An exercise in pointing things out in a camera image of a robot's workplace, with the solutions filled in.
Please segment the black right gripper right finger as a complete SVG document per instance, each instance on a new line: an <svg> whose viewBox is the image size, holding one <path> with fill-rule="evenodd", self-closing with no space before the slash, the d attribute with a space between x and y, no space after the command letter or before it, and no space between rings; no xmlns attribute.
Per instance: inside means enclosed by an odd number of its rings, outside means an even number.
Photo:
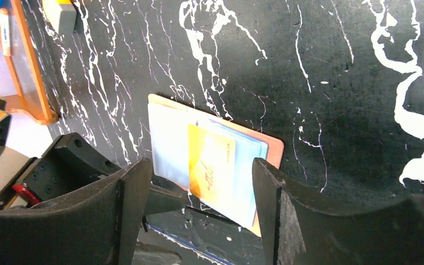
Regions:
<svg viewBox="0 0 424 265"><path fill-rule="evenodd" d="M262 158L252 183L266 264L424 264L424 195L357 208Z"/></svg>

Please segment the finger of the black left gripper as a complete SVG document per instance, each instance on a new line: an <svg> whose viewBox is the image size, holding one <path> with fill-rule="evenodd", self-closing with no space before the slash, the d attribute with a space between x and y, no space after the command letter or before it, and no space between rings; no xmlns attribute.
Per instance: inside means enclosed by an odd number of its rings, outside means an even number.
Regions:
<svg viewBox="0 0 424 265"><path fill-rule="evenodd" d="M187 197L184 194L151 184L144 215L181 210L185 207L186 202Z"/></svg>

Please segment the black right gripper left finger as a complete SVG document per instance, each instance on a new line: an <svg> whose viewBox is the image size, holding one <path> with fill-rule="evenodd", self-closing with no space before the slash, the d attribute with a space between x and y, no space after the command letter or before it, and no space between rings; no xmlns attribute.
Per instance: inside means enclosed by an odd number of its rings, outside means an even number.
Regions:
<svg viewBox="0 0 424 265"><path fill-rule="evenodd" d="M0 211L0 264L132 264L152 163L31 208Z"/></svg>

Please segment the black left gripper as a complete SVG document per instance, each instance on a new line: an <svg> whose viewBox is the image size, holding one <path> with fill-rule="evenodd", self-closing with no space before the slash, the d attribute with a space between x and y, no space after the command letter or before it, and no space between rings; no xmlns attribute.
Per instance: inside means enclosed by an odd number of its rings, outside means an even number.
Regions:
<svg viewBox="0 0 424 265"><path fill-rule="evenodd" d="M21 196L33 206L107 177L120 167L79 133L58 136L40 158L32 157L0 190L0 210Z"/></svg>

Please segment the pink leather card holder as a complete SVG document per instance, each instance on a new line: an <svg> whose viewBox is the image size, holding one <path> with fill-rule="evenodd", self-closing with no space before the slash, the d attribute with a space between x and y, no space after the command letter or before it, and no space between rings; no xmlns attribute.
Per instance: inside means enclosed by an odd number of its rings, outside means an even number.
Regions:
<svg viewBox="0 0 424 265"><path fill-rule="evenodd" d="M155 175L260 235L252 163L279 167L283 141L156 94L148 115Z"/></svg>

